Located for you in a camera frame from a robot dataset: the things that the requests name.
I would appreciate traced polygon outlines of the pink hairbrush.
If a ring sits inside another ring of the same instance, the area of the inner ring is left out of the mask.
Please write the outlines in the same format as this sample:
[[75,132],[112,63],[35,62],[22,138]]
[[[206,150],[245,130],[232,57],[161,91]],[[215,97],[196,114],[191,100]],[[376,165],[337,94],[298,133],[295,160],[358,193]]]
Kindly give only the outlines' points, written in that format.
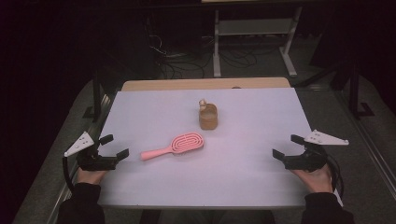
[[204,143],[204,138],[199,133],[184,133],[176,136],[168,147],[141,152],[140,159],[147,161],[167,153],[182,154],[199,149]]

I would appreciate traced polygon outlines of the wooden table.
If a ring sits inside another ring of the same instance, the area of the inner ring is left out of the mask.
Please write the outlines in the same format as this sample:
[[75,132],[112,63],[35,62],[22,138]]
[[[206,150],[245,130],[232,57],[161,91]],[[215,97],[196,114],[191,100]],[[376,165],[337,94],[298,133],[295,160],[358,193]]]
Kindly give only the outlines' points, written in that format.
[[284,77],[239,77],[126,81],[122,91],[176,91],[290,88]]

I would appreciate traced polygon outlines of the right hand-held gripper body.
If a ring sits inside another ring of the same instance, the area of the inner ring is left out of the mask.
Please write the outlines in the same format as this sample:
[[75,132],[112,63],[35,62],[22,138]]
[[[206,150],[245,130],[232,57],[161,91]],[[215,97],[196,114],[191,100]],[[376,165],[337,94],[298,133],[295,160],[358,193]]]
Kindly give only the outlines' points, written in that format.
[[316,171],[328,161],[328,153],[324,146],[348,146],[349,141],[327,133],[314,130],[304,137],[304,152],[298,156],[285,156],[283,163],[287,170]]

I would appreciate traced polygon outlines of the person's left hand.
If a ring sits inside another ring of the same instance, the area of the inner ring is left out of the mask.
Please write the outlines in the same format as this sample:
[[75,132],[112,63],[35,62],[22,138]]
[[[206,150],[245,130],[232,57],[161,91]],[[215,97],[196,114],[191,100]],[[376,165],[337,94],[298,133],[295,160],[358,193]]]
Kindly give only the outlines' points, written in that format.
[[78,183],[87,183],[92,185],[99,185],[107,171],[84,171],[81,168],[78,169]]

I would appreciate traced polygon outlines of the brown cup with small figure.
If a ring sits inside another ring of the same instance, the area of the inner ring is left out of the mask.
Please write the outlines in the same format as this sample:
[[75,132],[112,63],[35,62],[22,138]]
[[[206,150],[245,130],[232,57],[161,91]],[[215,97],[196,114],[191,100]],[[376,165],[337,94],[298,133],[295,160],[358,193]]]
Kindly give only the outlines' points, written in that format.
[[218,126],[218,110],[205,99],[199,101],[199,123],[202,130],[215,130]]

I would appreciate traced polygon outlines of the white table mat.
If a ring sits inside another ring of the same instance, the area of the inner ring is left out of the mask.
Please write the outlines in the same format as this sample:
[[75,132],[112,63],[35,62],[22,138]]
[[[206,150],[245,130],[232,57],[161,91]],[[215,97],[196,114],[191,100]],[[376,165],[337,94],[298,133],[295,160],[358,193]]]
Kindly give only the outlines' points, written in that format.
[[[202,148],[141,161],[143,151],[170,145],[179,134],[200,132],[199,106],[218,109],[219,125],[202,133]],[[193,91],[121,91],[104,134],[102,155],[127,148],[130,155],[102,183],[104,206],[139,208],[286,208],[304,205],[305,186],[277,149],[300,155],[292,135],[311,128],[292,88]]]

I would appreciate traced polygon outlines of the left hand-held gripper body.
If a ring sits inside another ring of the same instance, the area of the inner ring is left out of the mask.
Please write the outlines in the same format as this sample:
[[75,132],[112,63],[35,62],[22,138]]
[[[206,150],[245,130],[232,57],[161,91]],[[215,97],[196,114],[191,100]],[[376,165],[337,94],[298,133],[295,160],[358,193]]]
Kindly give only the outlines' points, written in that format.
[[94,140],[89,133],[84,132],[64,153],[67,159],[77,155],[78,166],[84,171],[114,170],[118,161],[117,157],[104,157],[99,154],[101,144]]

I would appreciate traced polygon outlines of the white metal desk frame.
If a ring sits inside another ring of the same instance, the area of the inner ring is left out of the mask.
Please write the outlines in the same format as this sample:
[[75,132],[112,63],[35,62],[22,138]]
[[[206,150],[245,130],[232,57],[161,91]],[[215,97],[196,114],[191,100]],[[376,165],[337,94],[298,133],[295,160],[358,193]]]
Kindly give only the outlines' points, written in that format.
[[286,35],[287,40],[280,46],[279,52],[290,77],[296,77],[297,72],[289,56],[292,40],[296,33],[303,8],[297,7],[294,15],[286,19],[257,19],[257,20],[221,20],[219,11],[215,11],[214,22],[214,77],[221,77],[219,38],[227,35]]

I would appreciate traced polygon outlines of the person's right hand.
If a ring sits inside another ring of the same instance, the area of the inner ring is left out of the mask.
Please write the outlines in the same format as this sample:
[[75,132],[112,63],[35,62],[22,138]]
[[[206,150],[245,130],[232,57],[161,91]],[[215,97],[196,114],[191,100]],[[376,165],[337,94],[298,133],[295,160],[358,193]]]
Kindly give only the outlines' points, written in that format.
[[291,172],[302,180],[311,193],[333,193],[332,174],[327,164],[311,173],[303,170],[292,170]]

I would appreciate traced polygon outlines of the black metal stand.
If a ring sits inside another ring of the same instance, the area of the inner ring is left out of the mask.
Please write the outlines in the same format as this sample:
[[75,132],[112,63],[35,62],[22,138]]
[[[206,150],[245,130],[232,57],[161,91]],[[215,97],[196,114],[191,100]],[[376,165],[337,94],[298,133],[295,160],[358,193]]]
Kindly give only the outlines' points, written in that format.
[[92,99],[93,103],[91,106],[86,108],[83,118],[92,119],[93,122],[96,122],[101,115],[102,103],[101,84],[97,71],[95,71],[92,75]]
[[374,115],[373,110],[366,103],[359,102],[359,80],[360,75],[356,64],[351,65],[351,74],[349,78],[349,103],[348,108],[355,119],[361,117],[371,117]]

